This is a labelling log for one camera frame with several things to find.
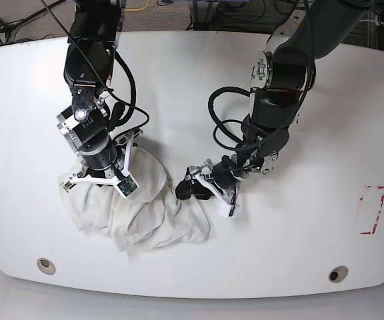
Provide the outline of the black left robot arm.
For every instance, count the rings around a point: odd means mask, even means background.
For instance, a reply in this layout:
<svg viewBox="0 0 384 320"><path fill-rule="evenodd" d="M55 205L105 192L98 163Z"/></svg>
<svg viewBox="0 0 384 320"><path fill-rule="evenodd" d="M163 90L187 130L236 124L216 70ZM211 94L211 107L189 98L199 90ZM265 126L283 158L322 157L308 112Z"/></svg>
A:
<svg viewBox="0 0 384 320"><path fill-rule="evenodd" d="M218 198L221 214L237 214L240 184L250 173L266 175L273 170L279 152L289 140L293 123L316 78L316 60L336 48L369 11L373 1L304 1L305 16L296 31L274 50L259 53L251 73L250 88L222 87L208 100L208 111L221 131L236 145L232 156L217 164L207 160L190 166L176 186L175 196L186 201ZM249 113L240 121L242 136L232 133L214 110L216 98L236 93L249 98Z"/></svg>

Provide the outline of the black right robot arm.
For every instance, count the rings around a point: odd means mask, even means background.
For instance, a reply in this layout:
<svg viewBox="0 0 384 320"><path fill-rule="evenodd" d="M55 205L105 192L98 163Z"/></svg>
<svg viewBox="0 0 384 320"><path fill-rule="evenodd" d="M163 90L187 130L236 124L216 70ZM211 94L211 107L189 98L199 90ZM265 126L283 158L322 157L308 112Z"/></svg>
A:
<svg viewBox="0 0 384 320"><path fill-rule="evenodd" d="M57 127L81 166L69 175L63 186L66 191L79 183L92 183L114 187L120 196L127 197L139 188L129 164L133 140L142 133L141 126L110 136L136 109L135 80L117 52L125 6L125 1L75 2L74 21L66 32L69 46L63 71L72 101L58 115ZM117 99L109 107L102 94L113 94L109 83L116 63L127 76L130 100Z"/></svg>

